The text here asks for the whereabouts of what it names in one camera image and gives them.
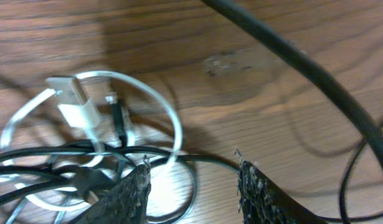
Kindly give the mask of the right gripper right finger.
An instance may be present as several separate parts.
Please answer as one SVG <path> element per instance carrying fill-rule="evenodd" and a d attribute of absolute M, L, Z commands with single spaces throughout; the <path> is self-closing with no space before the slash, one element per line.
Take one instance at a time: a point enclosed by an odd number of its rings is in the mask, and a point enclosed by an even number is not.
<path fill-rule="evenodd" d="M 240 164 L 238 191 L 244 224 L 326 224 L 249 161 Z"/>

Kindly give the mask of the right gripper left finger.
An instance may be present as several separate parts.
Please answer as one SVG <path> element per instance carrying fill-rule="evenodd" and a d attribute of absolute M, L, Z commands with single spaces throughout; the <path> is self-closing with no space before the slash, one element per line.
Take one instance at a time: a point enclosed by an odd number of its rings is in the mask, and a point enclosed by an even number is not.
<path fill-rule="evenodd" d="M 75 218 L 78 224 L 146 224 L 151 166 L 138 165 L 112 190 Z"/>

